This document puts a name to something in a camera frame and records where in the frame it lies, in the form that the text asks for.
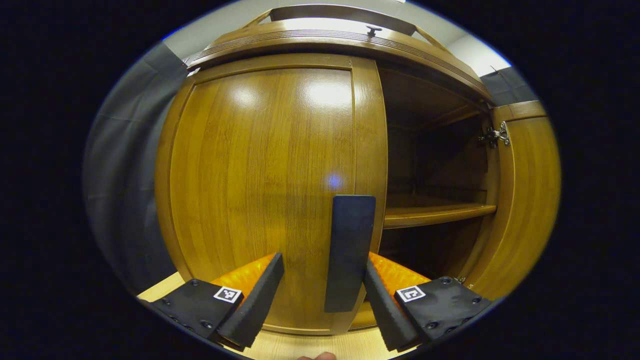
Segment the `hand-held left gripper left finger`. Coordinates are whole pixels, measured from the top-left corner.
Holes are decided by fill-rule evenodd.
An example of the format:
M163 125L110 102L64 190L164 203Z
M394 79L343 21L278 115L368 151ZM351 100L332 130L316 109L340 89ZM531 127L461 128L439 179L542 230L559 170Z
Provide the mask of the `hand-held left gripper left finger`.
M272 253L212 282L192 278L150 310L190 335L244 350L261 332L284 272L282 254Z

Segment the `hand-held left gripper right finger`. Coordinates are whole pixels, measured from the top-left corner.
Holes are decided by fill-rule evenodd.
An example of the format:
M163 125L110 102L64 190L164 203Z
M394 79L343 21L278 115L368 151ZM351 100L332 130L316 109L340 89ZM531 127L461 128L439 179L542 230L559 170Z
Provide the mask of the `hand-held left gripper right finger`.
M389 351L440 344L493 310L493 301L451 276L429 279L370 252L366 295Z

